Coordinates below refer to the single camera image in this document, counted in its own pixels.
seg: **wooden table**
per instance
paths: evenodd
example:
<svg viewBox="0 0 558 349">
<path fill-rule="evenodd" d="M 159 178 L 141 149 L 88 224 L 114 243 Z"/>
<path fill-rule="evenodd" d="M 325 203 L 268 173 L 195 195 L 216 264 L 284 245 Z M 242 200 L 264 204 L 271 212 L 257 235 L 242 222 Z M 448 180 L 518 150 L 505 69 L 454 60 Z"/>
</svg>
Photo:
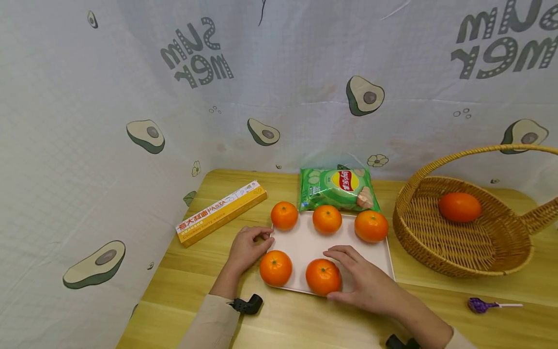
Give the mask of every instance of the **wooden table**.
<svg viewBox="0 0 558 349">
<path fill-rule="evenodd" d="M 279 201 L 296 203 L 295 174 L 215 170 L 207 174 L 189 214 L 198 212 L 251 180 L 268 199 L 190 248 L 174 238 L 124 332 L 118 348 L 176 348 L 225 263 L 231 242 L 243 226 L 271 226 Z M 391 222 L 395 197 L 404 185 L 373 181 L 382 212 Z M 517 212 L 535 206 L 514 190 L 491 189 Z M 390 230 L 389 246 L 399 284 L 422 299 L 479 348 L 554 348 L 558 345 L 558 233 L 550 227 L 535 237 L 536 253 L 519 273 L 476 280 L 453 279 L 424 267 L 408 255 Z M 240 294 L 257 293 L 265 303 L 257 316 L 240 318 L 232 348 L 384 348 L 393 333 L 409 334 L 391 319 L 333 304 L 326 299 L 267 287 L 257 265 L 245 273 Z M 485 315 L 466 307 L 471 296 L 523 303 L 524 308 L 493 309 Z"/>
</svg>

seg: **beige sleeve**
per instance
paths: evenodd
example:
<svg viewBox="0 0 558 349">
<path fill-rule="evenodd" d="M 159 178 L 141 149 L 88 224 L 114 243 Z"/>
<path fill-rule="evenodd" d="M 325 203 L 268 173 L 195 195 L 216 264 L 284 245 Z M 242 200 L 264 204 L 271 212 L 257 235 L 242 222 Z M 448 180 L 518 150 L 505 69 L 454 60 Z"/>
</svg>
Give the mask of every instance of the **beige sleeve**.
<svg viewBox="0 0 558 349">
<path fill-rule="evenodd" d="M 178 349 L 228 349 L 240 313 L 230 299 L 208 294 Z"/>
<path fill-rule="evenodd" d="M 450 342 L 446 345 L 446 349 L 476 349 L 471 342 L 469 342 L 458 330 L 453 328 L 454 335 L 451 337 Z"/>
</svg>

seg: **lollipop stick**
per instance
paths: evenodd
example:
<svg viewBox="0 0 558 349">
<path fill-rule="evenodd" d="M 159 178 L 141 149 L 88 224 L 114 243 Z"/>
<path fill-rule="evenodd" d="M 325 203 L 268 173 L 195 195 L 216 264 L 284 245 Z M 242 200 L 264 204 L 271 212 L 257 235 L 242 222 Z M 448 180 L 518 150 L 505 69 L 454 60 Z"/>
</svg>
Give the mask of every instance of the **lollipop stick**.
<svg viewBox="0 0 558 349">
<path fill-rule="evenodd" d="M 501 303 L 497 303 L 498 306 L 501 307 L 522 307 L 523 304 L 514 304 L 514 303 L 507 303 L 507 304 L 501 304 Z"/>
</svg>

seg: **lay's logo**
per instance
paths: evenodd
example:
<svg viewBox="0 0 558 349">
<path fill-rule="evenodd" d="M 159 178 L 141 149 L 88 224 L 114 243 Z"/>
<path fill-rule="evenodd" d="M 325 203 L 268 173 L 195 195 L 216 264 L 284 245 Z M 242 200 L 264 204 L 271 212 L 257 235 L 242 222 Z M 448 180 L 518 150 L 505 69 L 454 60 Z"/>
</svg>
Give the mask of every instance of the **lay's logo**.
<svg viewBox="0 0 558 349">
<path fill-rule="evenodd" d="M 353 173 L 351 171 L 339 171 L 339 187 L 343 190 L 348 192 L 353 191 L 353 187 L 351 186 L 351 178 L 353 177 Z"/>
</svg>

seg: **person's left hand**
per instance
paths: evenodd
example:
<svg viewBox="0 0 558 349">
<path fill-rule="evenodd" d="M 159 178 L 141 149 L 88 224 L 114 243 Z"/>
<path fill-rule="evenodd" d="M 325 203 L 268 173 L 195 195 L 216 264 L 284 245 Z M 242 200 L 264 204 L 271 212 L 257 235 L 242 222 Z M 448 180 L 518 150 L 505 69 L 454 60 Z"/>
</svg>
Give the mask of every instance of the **person's left hand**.
<svg viewBox="0 0 558 349">
<path fill-rule="evenodd" d="M 238 275 L 245 272 L 254 264 L 258 258 L 269 250 L 274 242 L 274 238 L 270 237 L 273 232 L 272 228 L 245 226 L 234 238 L 230 247 L 229 259 L 225 267 Z M 256 244 L 258 238 L 264 239 L 260 244 Z"/>
</svg>

